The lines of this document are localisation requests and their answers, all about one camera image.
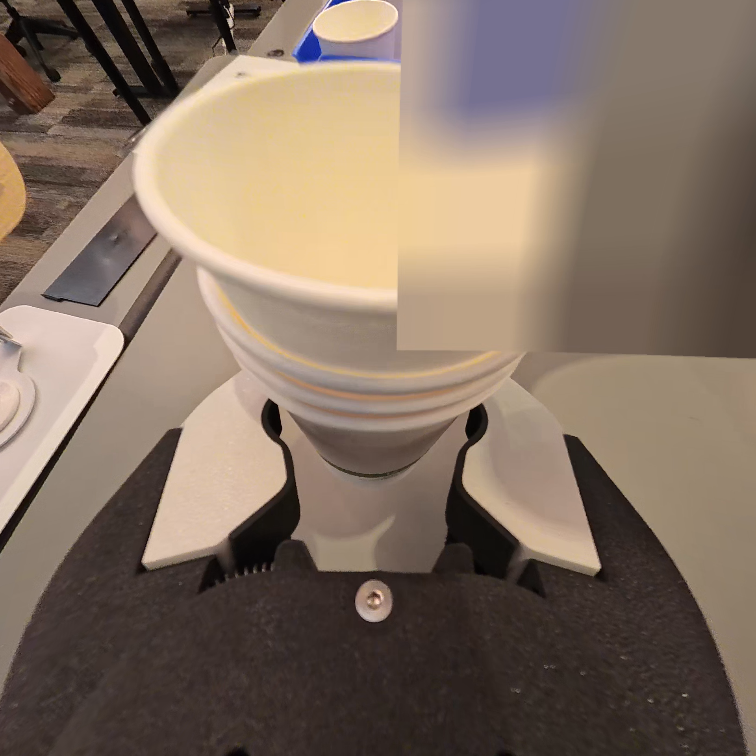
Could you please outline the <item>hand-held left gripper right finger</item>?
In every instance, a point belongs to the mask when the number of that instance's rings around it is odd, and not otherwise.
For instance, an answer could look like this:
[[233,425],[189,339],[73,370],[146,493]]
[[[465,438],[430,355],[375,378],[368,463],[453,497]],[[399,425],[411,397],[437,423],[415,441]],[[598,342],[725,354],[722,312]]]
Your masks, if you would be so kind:
[[532,561],[601,569],[562,427],[512,379],[469,412],[446,504],[448,536],[483,574],[518,579]]

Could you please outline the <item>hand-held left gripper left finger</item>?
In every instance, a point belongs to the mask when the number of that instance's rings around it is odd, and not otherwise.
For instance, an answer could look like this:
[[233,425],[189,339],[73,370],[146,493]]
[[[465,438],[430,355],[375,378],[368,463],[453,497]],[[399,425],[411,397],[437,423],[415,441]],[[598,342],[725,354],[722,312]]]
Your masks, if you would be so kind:
[[294,463],[279,407],[235,376],[184,421],[141,564],[146,570],[205,557],[222,574],[271,564],[300,519]]

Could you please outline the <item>stack of nested paper cups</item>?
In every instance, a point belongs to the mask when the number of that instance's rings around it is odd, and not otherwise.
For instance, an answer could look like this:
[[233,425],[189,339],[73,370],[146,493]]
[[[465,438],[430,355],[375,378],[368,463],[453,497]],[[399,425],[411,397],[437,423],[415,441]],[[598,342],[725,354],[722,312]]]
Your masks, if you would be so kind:
[[345,475],[402,474],[458,417],[500,389],[524,357],[489,352],[440,372],[348,375],[330,366],[305,364],[266,344],[209,273],[198,270],[197,278],[203,301],[243,373]]

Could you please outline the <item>white paper cup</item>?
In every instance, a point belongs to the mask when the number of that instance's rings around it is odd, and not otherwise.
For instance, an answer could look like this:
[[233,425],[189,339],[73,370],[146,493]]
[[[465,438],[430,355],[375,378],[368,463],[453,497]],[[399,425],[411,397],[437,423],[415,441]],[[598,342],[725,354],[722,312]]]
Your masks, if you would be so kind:
[[400,13],[383,1],[349,1],[316,15],[312,32],[324,59],[395,59]]
[[300,361],[399,371],[401,67],[347,61],[241,77],[158,119],[141,208],[253,335]]

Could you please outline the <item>narrow blue plastic bin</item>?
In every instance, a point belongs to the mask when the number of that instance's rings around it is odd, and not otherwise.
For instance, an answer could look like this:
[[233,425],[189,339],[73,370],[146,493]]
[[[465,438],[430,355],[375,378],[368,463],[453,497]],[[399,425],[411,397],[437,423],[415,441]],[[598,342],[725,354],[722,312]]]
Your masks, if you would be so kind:
[[[315,16],[311,19],[309,26],[306,28],[305,33],[302,33],[297,43],[295,43],[293,47],[291,55],[295,61],[297,61],[298,63],[314,63],[321,59],[322,56],[320,43],[318,42],[316,34],[313,31],[315,18],[322,11],[325,11],[337,5],[342,5],[343,3],[345,3],[345,1],[328,1],[315,13]],[[403,2],[388,1],[388,3],[395,7],[398,12],[398,24],[396,26],[395,32],[394,51],[389,59],[393,61],[401,61]]]

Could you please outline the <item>white clipboard stand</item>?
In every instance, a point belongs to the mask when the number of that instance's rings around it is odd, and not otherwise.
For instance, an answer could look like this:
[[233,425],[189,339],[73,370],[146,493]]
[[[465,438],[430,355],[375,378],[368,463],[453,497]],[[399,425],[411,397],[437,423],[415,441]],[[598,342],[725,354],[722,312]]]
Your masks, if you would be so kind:
[[32,306],[1,313],[1,529],[22,507],[125,345],[121,331]]

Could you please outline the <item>black rectangular table inlay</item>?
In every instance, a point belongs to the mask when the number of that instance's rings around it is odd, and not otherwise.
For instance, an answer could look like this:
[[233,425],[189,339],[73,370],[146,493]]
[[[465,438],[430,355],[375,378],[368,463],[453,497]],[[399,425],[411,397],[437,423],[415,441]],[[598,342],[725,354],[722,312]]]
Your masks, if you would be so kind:
[[99,307],[156,236],[135,196],[43,292],[53,302]]

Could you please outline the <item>wooden instruction clipboard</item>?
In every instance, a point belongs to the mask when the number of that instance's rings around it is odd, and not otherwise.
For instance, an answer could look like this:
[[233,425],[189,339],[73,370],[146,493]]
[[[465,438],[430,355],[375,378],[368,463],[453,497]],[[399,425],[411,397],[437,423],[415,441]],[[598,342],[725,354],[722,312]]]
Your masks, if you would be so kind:
[[26,187],[14,157],[1,144],[1,241],[14,231],[26,210]]

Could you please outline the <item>black office chair base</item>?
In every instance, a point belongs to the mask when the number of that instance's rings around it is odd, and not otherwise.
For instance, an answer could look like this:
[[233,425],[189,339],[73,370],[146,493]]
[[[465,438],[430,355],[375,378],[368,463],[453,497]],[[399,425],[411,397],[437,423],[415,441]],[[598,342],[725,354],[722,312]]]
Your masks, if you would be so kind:
[[49,81],[58,83],[61,74],[44,59],[44,45],[41,35],[57,36],[62,39],[77,40],[80,34],[64,24],[49,20],[48,18],[29,17],[21,14],[9,1],[1,1],[11,22],[5,31],[5,38],[23,57],[28,53],[44,72]]

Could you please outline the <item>brown wooden post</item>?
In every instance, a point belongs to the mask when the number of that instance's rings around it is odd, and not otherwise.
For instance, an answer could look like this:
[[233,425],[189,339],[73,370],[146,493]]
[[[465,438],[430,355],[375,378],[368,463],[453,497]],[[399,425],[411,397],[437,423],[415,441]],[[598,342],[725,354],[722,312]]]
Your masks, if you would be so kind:
[[54,99],[52,90],[4,34],[1,34],[1,96],[19,115],[40,113]]

